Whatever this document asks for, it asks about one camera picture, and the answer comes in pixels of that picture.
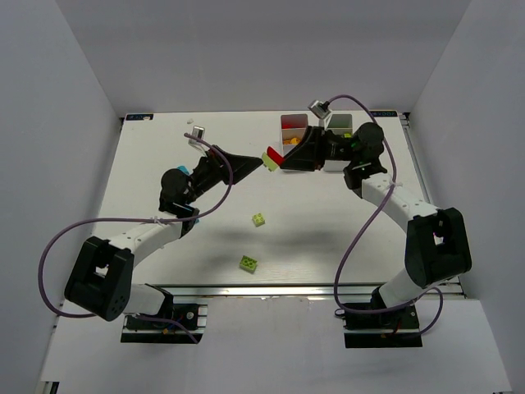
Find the pale green small lego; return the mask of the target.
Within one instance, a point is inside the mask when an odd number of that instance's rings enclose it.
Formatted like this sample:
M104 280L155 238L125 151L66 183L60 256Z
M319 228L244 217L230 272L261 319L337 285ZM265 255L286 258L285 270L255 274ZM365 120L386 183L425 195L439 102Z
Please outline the pale green small lego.
M270 156L267 155L267 153L263 153L261 156L262 164L263 166L269 171L274 172L279 165L272 160Z

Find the red curved lego brick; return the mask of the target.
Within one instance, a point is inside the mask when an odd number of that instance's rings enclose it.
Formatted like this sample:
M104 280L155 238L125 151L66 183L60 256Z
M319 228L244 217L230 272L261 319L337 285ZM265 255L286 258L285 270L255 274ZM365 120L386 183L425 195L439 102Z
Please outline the red curved lego brick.
M284 158L276 151L273 147L267 148L267 156L279 167L283 162Z

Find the red curved lego piece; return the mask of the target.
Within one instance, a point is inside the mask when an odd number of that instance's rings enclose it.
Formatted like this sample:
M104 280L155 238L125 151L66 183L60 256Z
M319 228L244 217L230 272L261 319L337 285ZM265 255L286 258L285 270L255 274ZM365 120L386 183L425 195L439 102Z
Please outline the red curved lego piece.
M308 121L304 120L303 117L282 117L281 128L282 129L295 129L304 127Z

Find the pale green 2x2 lego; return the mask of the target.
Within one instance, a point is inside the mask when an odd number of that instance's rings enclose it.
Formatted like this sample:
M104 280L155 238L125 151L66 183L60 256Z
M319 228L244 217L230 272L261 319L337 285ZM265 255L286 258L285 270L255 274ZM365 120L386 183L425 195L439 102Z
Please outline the pale green 2x2 lego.
M255 227L260 227L266 223L265 217L261 213L256 213L252 216L252 222Z

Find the lime 2x2 lego brick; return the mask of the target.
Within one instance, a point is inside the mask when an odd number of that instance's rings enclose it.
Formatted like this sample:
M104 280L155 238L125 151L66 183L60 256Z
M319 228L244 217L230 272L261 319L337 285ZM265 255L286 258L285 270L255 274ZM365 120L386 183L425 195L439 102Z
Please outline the lime 2x2 lego brick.
M239 268L243 269L244 271L248 273L255 273L257 266L258 266L258 261L246 255L243 255L239 262Z

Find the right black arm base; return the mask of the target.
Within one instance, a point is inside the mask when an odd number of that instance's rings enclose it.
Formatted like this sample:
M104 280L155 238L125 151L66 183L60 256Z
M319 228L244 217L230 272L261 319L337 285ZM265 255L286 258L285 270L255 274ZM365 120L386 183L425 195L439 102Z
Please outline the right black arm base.
M422 347L414 305L381 314L356 314L337 309L335 317L343 321L346 349Z

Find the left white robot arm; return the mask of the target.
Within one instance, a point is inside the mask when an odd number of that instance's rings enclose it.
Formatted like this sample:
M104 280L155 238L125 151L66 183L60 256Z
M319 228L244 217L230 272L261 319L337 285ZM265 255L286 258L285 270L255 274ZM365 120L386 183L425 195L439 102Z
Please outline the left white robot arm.
M66 284L66 299L108 322L122 314L169 319L172 295L158 286L133 283L134 269L193 229L200 212L191 204L200 196L219 183L232 186L242 181L262 164L260 158L234 155L214 145L193 171L167 170L158 209L170 218L150 219L108 239L87 239Z

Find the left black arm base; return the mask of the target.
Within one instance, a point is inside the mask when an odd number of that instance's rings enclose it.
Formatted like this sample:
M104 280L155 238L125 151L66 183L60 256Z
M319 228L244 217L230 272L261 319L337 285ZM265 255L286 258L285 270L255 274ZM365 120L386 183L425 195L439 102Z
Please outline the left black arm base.
M207 325L208 305L199 298L172 295L161 311L147 318L126 315L121 343L197 345Z

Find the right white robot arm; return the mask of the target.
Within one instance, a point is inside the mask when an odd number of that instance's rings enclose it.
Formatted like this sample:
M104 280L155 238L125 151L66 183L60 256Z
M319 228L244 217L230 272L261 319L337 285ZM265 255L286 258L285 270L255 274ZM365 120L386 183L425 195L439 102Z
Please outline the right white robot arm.
M283 170L313 172L329 161L345 162L348 189L375 205L375 214L385 213L404 231L404 267L372 293L365 314L402 309L434 285L472 268L461 212L437 208L406 190L396 181L397 172L381 165L380 156L388 151L384 131L375 122L362 124L350 137L309 126L280 164Z

